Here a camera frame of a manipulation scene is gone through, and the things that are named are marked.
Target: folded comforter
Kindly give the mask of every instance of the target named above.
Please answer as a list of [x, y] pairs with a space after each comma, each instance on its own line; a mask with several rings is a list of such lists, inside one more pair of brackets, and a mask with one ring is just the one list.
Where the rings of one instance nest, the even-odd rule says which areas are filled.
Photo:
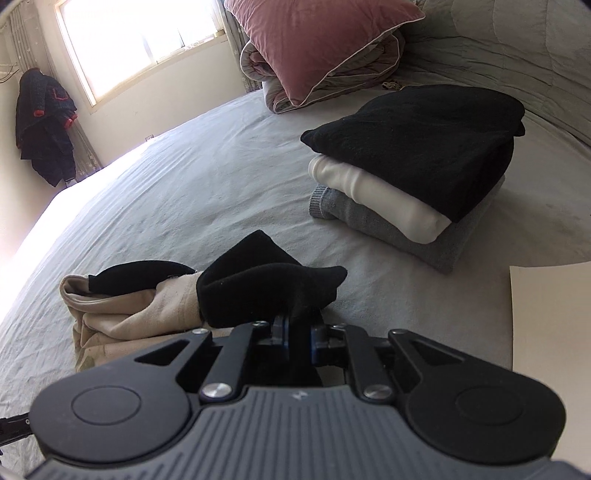
[[403, 49], [402, 34], [398, 30], [388, 31], [328, 72], [297, 106], [291, 103], [279, 78], [250, 41], [242, 50], [240, 64], [247, 77], [262, 82], [267, 108], [283, 113], [384, 81], [398, 67]]

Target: cardboard sheet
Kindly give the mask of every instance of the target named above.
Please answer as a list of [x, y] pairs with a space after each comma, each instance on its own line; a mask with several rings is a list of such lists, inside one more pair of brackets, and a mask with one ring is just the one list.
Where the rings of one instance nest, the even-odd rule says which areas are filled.
[[513, 370], [566, 406], [554, 459], [591, 472], [591, 262], [511, 267]]

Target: curtain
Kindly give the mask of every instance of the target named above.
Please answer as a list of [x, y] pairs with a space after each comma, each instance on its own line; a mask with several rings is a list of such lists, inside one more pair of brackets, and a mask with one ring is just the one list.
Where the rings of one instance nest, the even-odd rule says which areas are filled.
[[8, 16], [21, 0], [0, 0], [0, 32], [8, 22]]
[[[232, 52], [234, 53], [234, 58], [236, 59], [236, 63], [238, 63], [238, 68], [242, 73], [242, 69], [240, 67], [240, 54], [244, 46], [248, 43], [249, 38], [248, 35], [244, 32], [240, 24], [236, 21], [236, 18], [224, 7], [223, 0], [214, 0], [216, 5], [216, 13], [219, 17], [219, 20], [222, 23], [223, 29], [228, 36], [228, 41], [230, 42], [230, 46], [232, 47]], [[256, 82], [251, 80], [246, 75], [242, 74], [242, 83], [244, 84], [244, 88], [247, 92], [254, 92], [261, 88], [261, 82]]]
[[[21, 72], [38, 67], [43, 73], [57, 78], [33, 1], [24, 0], [20, 3], [10, 14], [9, 24]], [[74, 146], [76, 180], [85, 179], [100, 170], [100, 162], [78, 122], [74, 122], [67, 132]]]

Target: white wall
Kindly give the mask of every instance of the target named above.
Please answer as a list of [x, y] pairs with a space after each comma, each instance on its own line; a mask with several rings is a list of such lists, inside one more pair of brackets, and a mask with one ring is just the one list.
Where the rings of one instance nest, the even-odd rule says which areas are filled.
[[[10, 63], [3, 35], [0, 63]], [[0, 273], [58, 191], [33, 170], [30, 161], [20, 159], [15, 145], [19, 78], [17, 74], [0, 84]]]
[[227, 41], [164, 64], [90, 111], [67, 57], [54, 4], [35, 0], [56, 76], [78, 107], [79, 122], [103, 165], [145, 141], [245, 93]]

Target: beige cloth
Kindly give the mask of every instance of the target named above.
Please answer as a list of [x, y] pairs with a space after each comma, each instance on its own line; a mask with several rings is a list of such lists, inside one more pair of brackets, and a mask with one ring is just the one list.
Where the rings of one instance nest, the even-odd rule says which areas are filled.
[[591, 473], [591, 262], [511, 267], [513, 370], [562, 399], [566, 425], [554, 451]]
[[103, 365], [193, 328], [211, 330], [214, 337], [229, 335], [231, 328], [211, 329], [201, 320], [196, 289], [199, 275], [169, 278], [155, 289], [115, 297], [90, 293], [87, 276], [64, 277], [60, 294], [76, 319], [76, 371]]

